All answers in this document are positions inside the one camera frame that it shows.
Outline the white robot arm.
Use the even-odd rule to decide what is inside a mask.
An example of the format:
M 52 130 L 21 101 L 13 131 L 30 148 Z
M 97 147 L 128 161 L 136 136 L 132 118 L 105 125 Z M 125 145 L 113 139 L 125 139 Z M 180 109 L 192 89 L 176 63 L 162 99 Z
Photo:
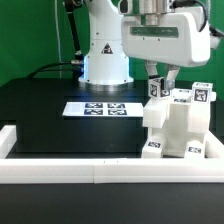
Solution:
M 93 85 L 126 81 L 130 57 L 167 66 L 163 87 L 173 89 L 182 67 L 205 65 L 224 32 L 209 23 L 200 0 L 85 0 L 90 51 L 84 80 Z

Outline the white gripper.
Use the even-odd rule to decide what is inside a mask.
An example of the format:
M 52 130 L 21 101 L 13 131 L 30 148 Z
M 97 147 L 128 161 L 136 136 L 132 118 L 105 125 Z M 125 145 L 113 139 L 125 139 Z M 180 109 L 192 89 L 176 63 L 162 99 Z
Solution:
M 166 90 L 175 87 L 180 67 L 196 67 L 210 58 L 209 25 L 200 31 L 204 19 L 201 7 L 177 8 L 163 14 L 158 26 L 141 24 L 140 16 L 125 16 L 121 22 L 122 46 L 129 57 L 144 59 L 150 79 L 158 75 L 157 63 L 165 63 Z

